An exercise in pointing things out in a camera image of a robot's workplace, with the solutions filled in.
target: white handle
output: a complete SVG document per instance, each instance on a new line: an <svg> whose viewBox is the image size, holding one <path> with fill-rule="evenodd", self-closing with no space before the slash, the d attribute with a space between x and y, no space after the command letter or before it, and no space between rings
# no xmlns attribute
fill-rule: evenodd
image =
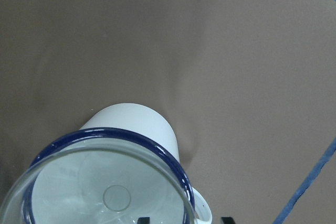
<svg viewBox="0 0 336 224"><path fill-rule="evenodd" d="M199 217L199 219L196 219L197 224L211 224L212 213L208 203L195 188L193 188L193 192L195 199L195 211Z"/></svg>

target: white enamel mug with blue rim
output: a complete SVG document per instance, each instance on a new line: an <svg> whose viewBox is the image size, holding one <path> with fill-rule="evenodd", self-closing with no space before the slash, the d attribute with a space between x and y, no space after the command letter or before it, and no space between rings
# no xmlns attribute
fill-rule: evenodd
<svg viewBox="0 0 336 224"><path fill-rule="evenodd" d="M0 223L210 224L210 208L178 154L157 112L131 103L107 107L36 157L8 193Z"/></svg>

